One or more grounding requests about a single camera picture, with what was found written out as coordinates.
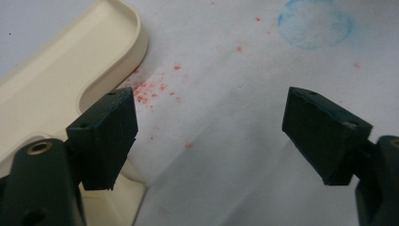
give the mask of blue stain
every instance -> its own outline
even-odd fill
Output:
[[[345,40],[353,24],[332,0],[292,0],[279,15],[279,34],[293,46],[314,50]]]

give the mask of screw hole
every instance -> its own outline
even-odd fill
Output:
[[[39,152],[39,151],[45,150],[47,147],[48,147],[48,145],[46,143],[40,143],[38,145],[35,145],[32,148],[32,151],[33,152]]]
[[[23,226],[34,226],[38,225],[46,218],[46,214],[43,210],[32,210],[29,211],[23,219]]]
[[[82,129],[87,129],[89,126],[90,126],[89,123],[82,123],[82,124],[79,125],[79,127],[82,128]]]
[[[37,154],[45,153],[45,152],[49,151],[52,147],[53,147],[53,143],[50,141],[40,142],[40,143],[32,145],[27,150],[27,154],[37,155]]]

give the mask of red speckle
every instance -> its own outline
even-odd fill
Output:
[[[178,71],[178,70],[181,69],[181,66],[180,66],[179,64],[176,64],[176,65],[173,67],[173,69],[174,69],[175,71]]]
[[[194,144],[193,143],[185,143],[185,148],[186,149],[192,149],[194,147]]]
[[[159,90],[163,91],[167,88],[167,84],[163,83],[161,84],[161,86],[159,87]]]
[[[360,69],[361,65],[360,65],[359,62],[355,62],[355,63],[353,64],[353,67],[355,67],[355,68],[357,68],[357,69]]]
[[[143,96],[137,96],[137,100],[139,103],[146,104],[149,100]]]

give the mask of white surface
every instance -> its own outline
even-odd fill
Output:
[[[46,2],[18,5],[0,20],[2,50],[23,48],[21,38],[44,39],[35,31],[8,36],[14,26],[5,24]],[[138,73],[122,84],[147,81],[136,92],[139,134],[130,154],[150,185],[137,226],[358,225],[356,181],[323,186],[280,128],[288,88],[296,86],[371,123],[371,141],[399,134],[397,1],[298,1],[291,4],[294,18],[306,23],[288,20],[292,31],[279,26],[289,1],[127,2],[150,36]],[[70,3],[71,13],[84,6]],[[326,26],[336,41],[319,35]],[[304,49],[295,37],[313,47]],[[3,73],[9,68],[2,53]],[[25,57],[18,54],[12,64]]]

